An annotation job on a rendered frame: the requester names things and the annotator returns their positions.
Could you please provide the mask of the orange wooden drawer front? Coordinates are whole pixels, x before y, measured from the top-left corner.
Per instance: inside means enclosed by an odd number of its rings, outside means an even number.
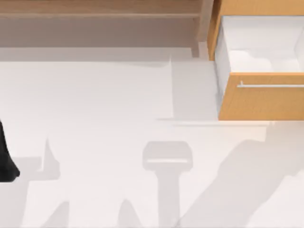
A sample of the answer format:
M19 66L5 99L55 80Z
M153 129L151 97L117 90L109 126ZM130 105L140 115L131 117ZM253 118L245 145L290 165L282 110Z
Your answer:
M221 121L304 120L304 88L237 88L237 84L304 84L303 72L229 74Z

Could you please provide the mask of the pulled-out white drawer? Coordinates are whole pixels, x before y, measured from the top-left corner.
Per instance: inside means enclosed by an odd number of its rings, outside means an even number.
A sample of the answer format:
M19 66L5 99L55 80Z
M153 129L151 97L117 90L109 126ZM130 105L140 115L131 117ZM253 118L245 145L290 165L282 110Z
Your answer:
M304 73L304 16L224 16L214 58L220 107L231 72Z

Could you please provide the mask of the brown wooden open shelf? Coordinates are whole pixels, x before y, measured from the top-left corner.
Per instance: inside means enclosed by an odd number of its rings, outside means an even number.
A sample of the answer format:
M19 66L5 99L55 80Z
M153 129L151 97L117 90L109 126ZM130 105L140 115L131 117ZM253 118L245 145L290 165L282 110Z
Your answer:
M0 0L0 47L189 48L214 0Z

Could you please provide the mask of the orange wooden cabinet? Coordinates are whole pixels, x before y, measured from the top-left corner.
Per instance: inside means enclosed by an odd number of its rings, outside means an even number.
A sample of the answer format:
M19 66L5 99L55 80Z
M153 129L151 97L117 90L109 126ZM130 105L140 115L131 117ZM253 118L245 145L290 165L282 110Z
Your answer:
M207 37L210 61L222 16L304 16L304 0L214 0Z

